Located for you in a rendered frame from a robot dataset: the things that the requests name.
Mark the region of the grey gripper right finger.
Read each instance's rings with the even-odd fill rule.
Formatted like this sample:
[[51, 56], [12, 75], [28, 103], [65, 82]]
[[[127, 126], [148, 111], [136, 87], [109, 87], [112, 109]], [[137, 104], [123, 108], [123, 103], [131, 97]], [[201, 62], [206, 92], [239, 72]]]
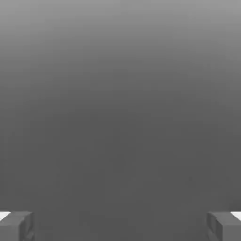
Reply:
[[241, 241], [241, 211], [208, 212], [208, 241]]

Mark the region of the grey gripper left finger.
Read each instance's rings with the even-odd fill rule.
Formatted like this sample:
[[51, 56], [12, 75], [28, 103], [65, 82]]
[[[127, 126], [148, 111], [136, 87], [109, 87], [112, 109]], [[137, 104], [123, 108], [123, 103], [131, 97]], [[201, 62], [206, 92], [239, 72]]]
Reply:
[[0, 221], [0, 241], [35, 241], [34, 218], [31, 211], [10, 212]]

